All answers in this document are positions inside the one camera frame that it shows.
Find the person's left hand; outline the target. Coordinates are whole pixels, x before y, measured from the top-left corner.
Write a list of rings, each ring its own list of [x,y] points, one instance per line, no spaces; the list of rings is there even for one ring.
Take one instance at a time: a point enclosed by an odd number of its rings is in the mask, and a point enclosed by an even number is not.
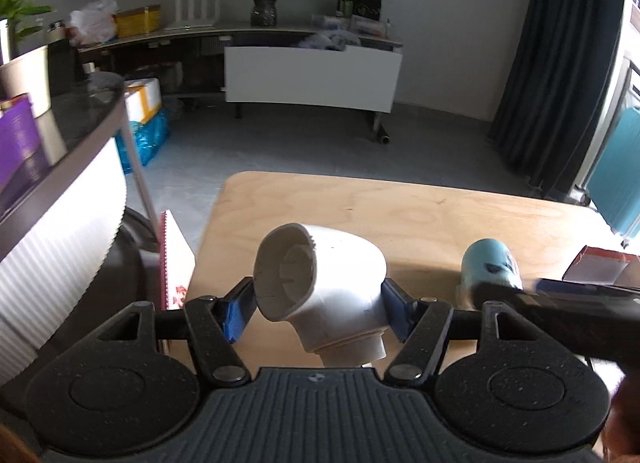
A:
[[[17,435],[14,435],[9,428],[1,425],[0,463],[39,463],[39,459]]]

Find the person's right hand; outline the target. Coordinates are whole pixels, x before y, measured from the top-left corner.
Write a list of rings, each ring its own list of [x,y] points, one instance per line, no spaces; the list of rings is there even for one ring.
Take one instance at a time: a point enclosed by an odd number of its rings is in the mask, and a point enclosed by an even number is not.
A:
[[[602,433],[605,462],[640,461],[639,374],[627,374],[611,402],[611,411]]]

